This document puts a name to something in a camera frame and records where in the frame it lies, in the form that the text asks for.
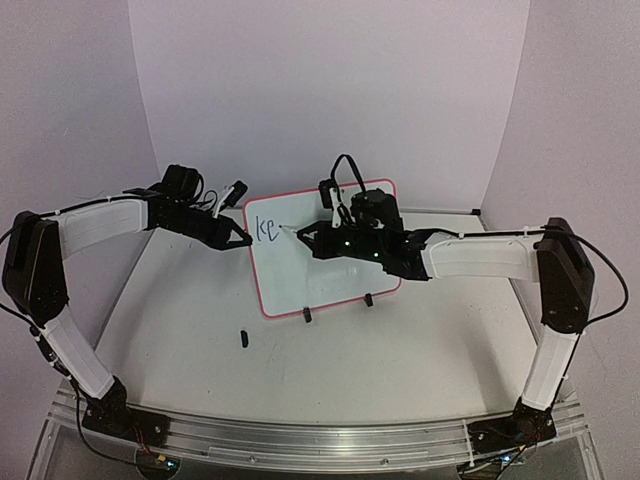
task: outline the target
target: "white table surface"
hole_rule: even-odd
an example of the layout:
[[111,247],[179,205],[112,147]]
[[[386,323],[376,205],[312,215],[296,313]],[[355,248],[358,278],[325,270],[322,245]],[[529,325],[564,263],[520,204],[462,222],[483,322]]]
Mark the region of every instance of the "white table surface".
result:
[[[240,212],[232,212],[242,224]],[[404,214],[408,229],[478,231],[470,215]],[[240,330],[249,334],[242,348]],[[403,281],[300,317],[260,313],[248,249],[213,251],[158,230],[98,354],[132,402],[295,423],[391,423],[510,410],[535,352],[506,279]]]

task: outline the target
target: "black bracket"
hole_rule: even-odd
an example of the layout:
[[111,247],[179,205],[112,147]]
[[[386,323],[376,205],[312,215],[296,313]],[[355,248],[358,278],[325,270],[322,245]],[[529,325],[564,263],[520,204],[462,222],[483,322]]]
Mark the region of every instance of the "black bracket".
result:
[[511,415],[473,422],[467,429],[476,453],[534,445],[556,436],[551,408],[536,410],[520,399]]
[[167,439],[169,417],[126,405],[127,390],[115,377],[115,383],[101,399],[87,398],[82,426],[111,437],[150,447],[161,447]]
[[169,417],[136,408],[129,407],[128,410],[132,415],[133,423],[131,428],[126,429],[120,434],[114,434],[112,426],[107,419],[101,415],[99,411],[94,411],[91,406],[87,407],[84,413],[82,427],[93,432],[122,438],[130,442],[144,442],[148,447],[161,447],[165,444],[169,431]]

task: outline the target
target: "black cable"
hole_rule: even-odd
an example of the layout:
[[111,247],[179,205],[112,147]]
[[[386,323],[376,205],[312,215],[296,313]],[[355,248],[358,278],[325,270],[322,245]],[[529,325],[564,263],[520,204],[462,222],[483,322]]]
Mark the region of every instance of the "black cable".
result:
[[[84,393],[84,391],[82,391],[82,389],[80,389],[80,387],[78,386],[78,382],[76,380],[71,380],[71,387],[73,388],[73,391],[76,394],[76,428],[78,430],[78,435],[80,436],[80,439],[82,440],[82,443],[84,444],[85,447],[87,447],[87,449],[89,451],[91,451],[91,453],[104,458],[106,460],[111,460],[113,462],[118,462],[118,463],[122,463],[123,465],[129,465],[130,467],[136,467],[136,468],[142,468],[145,470],[157,470],[160,472],[166,472],[169,470],[169,467],[153,467],[153,466],[149,466],[149,465],[138,465],[135,461],[131,462],[129,460],[124,460],[122,458],[118,458],[118,457],[112,457],[111,455],[107,455],[106,453],[103,453],[99,450],[96,450],[93,446],[91,446],[91,444],[87,441],[86,437],[84,436],[84,432],[82,431],[82,422],[80,422],[80,392],[82,392],[82,394],[88,399],[90,398],[86,393]],[[147,453],[148,455],[153,455],[151,453],[151,451],[143,444],[140,444],[140,447],[143,449],[143,451],[145,451],[145,453]]]
[[[486,458],[482,458],[479,460],[480,465],[489,465],[491,463],[493,463],[495,460],[497,460],[498,458],[502,458],[505,455],[511,455],[512,453],[516,453],[518,450],[520,450],[520,447],[516,447],[516,448],[512,448],[511,450],[507,450],[507,451],[503,451],[500,453],[497,453],[491,457],[486,457]],[[459,475],[464,475],[465,473],[471,473],[471,472],[467,472],[467,470],[471,467],[471,463],[467,462],[465,464],[465,466],[462,468],[462,470],[459,472]]]
[[118,463],[122,463],[124,465],[129,465],[131,467],[137,467],[138,465],[135,462],[130,462],[129,460],[124,460],[122,458],[117,458],[117,457],[112,457],[111,455],[107,455],[106,453],[102,453],[99,450],[96,450],[95,448],[93,448],[91,446],[91,444],[89,442],[87,442],[87,439],[84,436],[84,433],[82,433],[82,424],[80,422],[80,389],[78,388],[78,386],[76,385],[75,381],[71,382],[71,386],[73,387],[73,390],[76,392],[76,427],[78,429],[78,435],[80,435],[80,439],[82,440],[82,443],[84,443],[85,447],[87,447],[87,449],[89,449],[92,453],[94,453],[95,455],[107,459],[107,460],[112,460],[114,462],[118,462]]
[[527,448],[529,447],[528,446],[524,447],[517,454],[515,454],[513,458],[509,460],[509,463],[507,463],[504,467],[502,467],[502,469],[498,472],[498,475],[496,475],[496,478],[494,480],[500,480],[500,478],[502,477],[504,472],[507,470],[507,468],[509,468],[513,464],[513,462],[515,462],[518,458],[520,458],[520,456],[525,452]]
[[604,253],[602,253],[595,245],[593,245],[588,240],[582,238],[580,235],[576,235],[575,233],[564,232],[564,231],[560,231],[558,233],[561,233],[562,235],[565,235],[569,238],[573,238],[574,240],[577,240],[578,242],[582,243],[585,247],[587,247],[589,250],[591,250],[593,253],[595,253],[598,257],[600,257],[600,259],[607,265],[607,267],[611,269],[613,274],[616,276],[616,278],[620,282],[620,285],[622,286],[622,291],[624,294],[624,299],[622,300],[622,303],[617,308],[614,308],[613,310],[607,313],[598,315],[596,318],[589,320],[587,322],[587,326],[593,323],[599,322],[601,320],[604,320],[606,318],[612,317],[614,315],[617,315],[622,310],[624,310],[629,304],[629,286],[627,285],[627,282],[622,276],[622,273],[620,273],[620,270],[618,270],[618,268],[613,264],[613,262],[609,260],[607,256]]
[[336,163],[333,164],[333,168],[331,169],[331,180],[333,184],[336,186],[338,200],[340,202],[342,202],[342,195],[340,195],[340,185],[338,185],[338,182],[336,181],[336,170],[338,169],[338,166],[340,165],[340,162],[342,161],[343,158],[345,158],[347,162],[349,162],[349,166],[351,167],[353,176],[356,177],[356,181],[358,182],[358,185],[360,185],[360,190],[362,190],[362,193],[366,193],[367,191],[366,187],[364,186],[364,180],[362,180],[362,175],[360,175],[360,170],[358,170],[358,166],[356,165],[355,160],[351,155],[343,153],[338,157],[338,159],[336,160]]

